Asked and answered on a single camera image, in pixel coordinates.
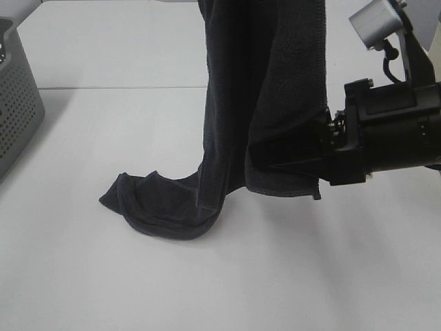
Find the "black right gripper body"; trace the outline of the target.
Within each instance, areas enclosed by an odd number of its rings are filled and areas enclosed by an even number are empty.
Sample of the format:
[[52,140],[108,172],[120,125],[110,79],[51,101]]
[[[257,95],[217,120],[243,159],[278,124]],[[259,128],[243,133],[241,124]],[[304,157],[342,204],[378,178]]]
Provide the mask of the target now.
[[323,178],[331,185],[364,183],[374,172],[440,169],[439,83],[348,83],[345,109],[335,120],[345,131],[325,155]]

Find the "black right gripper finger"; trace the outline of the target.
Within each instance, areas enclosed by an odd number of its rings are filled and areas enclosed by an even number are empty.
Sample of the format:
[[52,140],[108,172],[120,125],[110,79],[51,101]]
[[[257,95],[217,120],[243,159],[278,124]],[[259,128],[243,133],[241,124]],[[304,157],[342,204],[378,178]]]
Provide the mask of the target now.
[[268,166],[280,172],[306,174],[327,180],[327,164],[322,152],[307,154],[270,152]]

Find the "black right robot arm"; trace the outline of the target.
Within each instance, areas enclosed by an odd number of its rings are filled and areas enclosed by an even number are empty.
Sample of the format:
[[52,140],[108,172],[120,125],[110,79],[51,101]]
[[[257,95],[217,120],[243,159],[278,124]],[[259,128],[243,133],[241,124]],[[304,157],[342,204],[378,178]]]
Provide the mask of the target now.
[[363,183],[374,172],[440,168],[440,83],[404,7],[404,1],[371,1],[349,19],[368,49],[384,52],[390,84],[348,83],[343,110],[318,115],[292,138],[268,143],[256,165],[331,185]]

